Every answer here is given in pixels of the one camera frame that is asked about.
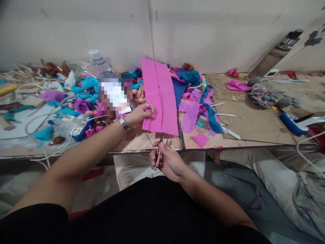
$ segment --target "tool handle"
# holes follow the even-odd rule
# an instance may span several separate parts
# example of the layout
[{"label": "tool handle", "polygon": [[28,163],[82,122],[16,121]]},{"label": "tool handle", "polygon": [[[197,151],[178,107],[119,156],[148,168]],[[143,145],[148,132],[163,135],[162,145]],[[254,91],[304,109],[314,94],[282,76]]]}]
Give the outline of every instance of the tool handle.
[{"label": "tool handle", "polygon": [[2,115],[0,115],[0,125],[2,126],[2,128],[4,130],[12,130],[14,128],[16,128],[16,126],[12,125],[11,123],[9,123],[8,121],[6,121]]}]

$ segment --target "wristwatch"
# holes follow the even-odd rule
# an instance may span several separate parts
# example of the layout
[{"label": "wristwatch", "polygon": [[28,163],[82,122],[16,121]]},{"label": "wristwatch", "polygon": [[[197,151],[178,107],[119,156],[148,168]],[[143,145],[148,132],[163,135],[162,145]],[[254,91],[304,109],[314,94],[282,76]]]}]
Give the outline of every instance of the wristwatch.
[{"label": "wristwatch", "polygon": [[132,129],[131,126],[129,126],[129,124],[125,121],[124,117],[120,117],[118,121],[126,131],[130,131]]}]

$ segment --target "scissors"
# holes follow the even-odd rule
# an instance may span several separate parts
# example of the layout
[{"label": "scissors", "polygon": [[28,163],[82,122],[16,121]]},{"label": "scissors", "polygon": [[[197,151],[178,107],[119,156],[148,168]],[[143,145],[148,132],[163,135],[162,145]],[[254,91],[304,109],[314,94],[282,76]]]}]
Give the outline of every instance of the scissors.
[{"label": "scissors", "polygon": [[163,141],[163,138],[164,138],[164,132],[161,134],[161,137],[159,140],[158,150],[157,150],[156,159],[155,159],[155,163],[156,163],[155,167],[159,166],[160,154],[161,154],[160,143]]}]

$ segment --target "right hand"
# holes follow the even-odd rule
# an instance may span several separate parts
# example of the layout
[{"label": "right hand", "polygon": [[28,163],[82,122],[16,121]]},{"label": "right hand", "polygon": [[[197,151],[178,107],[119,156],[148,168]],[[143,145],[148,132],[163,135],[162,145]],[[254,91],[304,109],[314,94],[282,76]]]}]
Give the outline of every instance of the right hand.
[{"label": "right hand", "polygon": [[[153,146],[158,146],[159,142],[156,141],[153,143]],[[160,143],[161,156],[158,169],[167,176],[168,179],[179,182],[186,174],[186,171],[189,168],[186,166],[180,155],[171,149],[169,146],[166,146],[164,143]],[[153,170],[157,170],[155,167],[155,158],[157,154],[157,149],[153,149],[150,152],[150,163]]]}]

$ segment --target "cardboard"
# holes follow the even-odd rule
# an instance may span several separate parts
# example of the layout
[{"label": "cardboard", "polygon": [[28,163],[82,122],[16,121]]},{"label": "cardboard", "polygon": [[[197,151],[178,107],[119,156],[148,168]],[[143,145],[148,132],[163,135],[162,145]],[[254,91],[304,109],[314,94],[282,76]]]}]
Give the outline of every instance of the cardboard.
[{"label": "cardboard", "polygon": [[[217,112],[235,115],[235,117],[218,116],[221,120],[229,121],[227,129],[238,134],[242,140],[296,144],[293,134],[281,122],[273,109],[262,110],[253,107],[246,102],[247,92],[237,92],[227,88],[227,82],[232,80],[232,77],[215,74],[206,74],[205,77],[207,84],[215,88],[214,103],[224,103],[216,107]],[[223,137],[234,139],[233,136],[225,133]]]}]

